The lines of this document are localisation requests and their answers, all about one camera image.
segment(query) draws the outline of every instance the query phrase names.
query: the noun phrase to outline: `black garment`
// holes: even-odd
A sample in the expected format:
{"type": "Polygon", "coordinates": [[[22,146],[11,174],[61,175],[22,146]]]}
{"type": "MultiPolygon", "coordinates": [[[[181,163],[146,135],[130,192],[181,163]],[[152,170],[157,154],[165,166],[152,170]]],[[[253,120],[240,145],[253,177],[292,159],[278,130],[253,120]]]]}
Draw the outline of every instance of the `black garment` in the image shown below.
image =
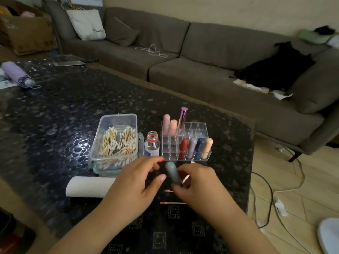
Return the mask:
{"type": "Polygon", "coordinates": [[[291,42],[274,46],[279,46],[275,55],[235,71],[234,75],[257,87],[288,91],[297,78],[315,64],[310,54],[301,54],[291,42]]]}
{"type": "Polygon", "coordinates": [[[323,26],[323,27],[318,27],[313,31],[317,32],[320,35],[333,35],[336,30],[330,28],[329,26],[323,26]]]}

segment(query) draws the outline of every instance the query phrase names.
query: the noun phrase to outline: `clear plastic container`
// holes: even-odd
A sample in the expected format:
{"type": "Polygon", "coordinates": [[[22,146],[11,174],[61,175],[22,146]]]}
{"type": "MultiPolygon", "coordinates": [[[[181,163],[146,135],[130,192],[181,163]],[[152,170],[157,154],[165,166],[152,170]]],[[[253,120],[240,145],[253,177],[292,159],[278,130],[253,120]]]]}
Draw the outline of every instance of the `clear plastic container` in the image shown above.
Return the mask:
{"type": "MultiPolygon", "coordinates": [[[[181,128],[177,128],[176,134],[171,135],[170,130],[167,135],[163,135],[162,123],[161,123],[161,156],[164,157],[166,161],[177,161],[179,160],[179,147],[182,139],[187,138],[188,141],[193,137],[199,138],[208,138],[209,134],[207,132],[206,123],[199,122],[185,122],[181,128]]],[[[212,151],[208,153],[204,152],[193,152],[192,158],[188,158],[188,152],[185,152],[184,160],[196,160],[196,161],[206,161],[209,159],[212,151]]]]}
{"type": "Polygon", "coordinates": [[[130,163],[138,156],[138,118],[135,114],[118,114],[118,115],[105,115],[101,117],[97,133],[90,152],[90,158],[93,162],[94,173],[100,174],[116,174],[120,173],[121,168],[130,163]],[[117,130],[116,141],[120,142],[120,133],[125,128],[131,127],[135,129],[133,136],[135,138],[135,149],[132,153],[121,154],[114,156],[103,156],[101,147],[103,146],[104,134],[108,128],[114,127],[117,130]]]}

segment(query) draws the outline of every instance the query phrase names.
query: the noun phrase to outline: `black marble table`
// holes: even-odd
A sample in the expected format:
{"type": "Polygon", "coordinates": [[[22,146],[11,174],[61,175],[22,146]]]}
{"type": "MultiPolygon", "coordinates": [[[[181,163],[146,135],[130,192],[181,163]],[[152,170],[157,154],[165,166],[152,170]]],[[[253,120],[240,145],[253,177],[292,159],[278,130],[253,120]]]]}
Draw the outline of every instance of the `black marble table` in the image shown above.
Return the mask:
{"type": "MultiPolygon", "coordinates": [[[[49,66],[51,61],[68,59],[19,62],[41,88],[0,90],[0,175],[57,237],[101,201],[68,198],[65,189],[73,176],[96,176],[87,166],[88,154],[100,117],[108,114],[137,114],[138,132],[145,136],[150,130],[160,133],[164,114],[176,117],[182,106],[188,107],[187,121],[206,122],[214,139],[212,155],[204,164],[215,169],[246,211],[255,132],[252,120],[100,66],[49,66]]],[[[146,184],[158,173],[165,173],[164,164],[146,184]]],[[[220,235],[189,207],[159,205],[160,201],[179,201],[163,191],[170,183],[166,179],[151,206],[103,253],[228,252],[220,235]]]]}

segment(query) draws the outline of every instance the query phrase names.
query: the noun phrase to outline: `cardboard box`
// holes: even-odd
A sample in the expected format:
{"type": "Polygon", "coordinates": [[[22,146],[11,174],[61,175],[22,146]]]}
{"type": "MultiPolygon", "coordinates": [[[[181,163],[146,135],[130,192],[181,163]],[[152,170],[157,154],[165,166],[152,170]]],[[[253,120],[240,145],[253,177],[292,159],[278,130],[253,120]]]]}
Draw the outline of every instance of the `cardboard box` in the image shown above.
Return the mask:
{"type": "Polygon", "coordinates": [[[11,7],[19,15],[33,12],[36,17],[5,16],[0,14],[0,44],[17,55],[57,48],[52,26],[43,13],[15,0],[0,0],[0,5],[11,7]]]}

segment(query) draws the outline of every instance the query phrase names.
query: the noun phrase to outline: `gray sofa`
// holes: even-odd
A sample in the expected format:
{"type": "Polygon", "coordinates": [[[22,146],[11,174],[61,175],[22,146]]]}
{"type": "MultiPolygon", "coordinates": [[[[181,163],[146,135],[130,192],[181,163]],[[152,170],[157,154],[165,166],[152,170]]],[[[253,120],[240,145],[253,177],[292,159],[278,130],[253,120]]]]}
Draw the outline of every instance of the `gray sofa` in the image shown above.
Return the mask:
{"type": "Polygon", "coordinates": [[[80,40],[59,3],[44,1],[43,6],[53,19],[63,53],[98,58],[107,67],[251,117],[259,135],[295,151],[291,161],[301,153],[313,153],[339,133],[336,49],[269,32],[106,8],[101,11],[104,25],[116,16],[140,30],[132,46],[121,47],[108,40],[80,40]],[[233,84],[229,76],[235,70],[273,55],[273,45],[287,41],[316,61],[291,87],[292,98],[279,101],[233,84]],[[153,43],[168,59],[135,49],[153,43]]]}

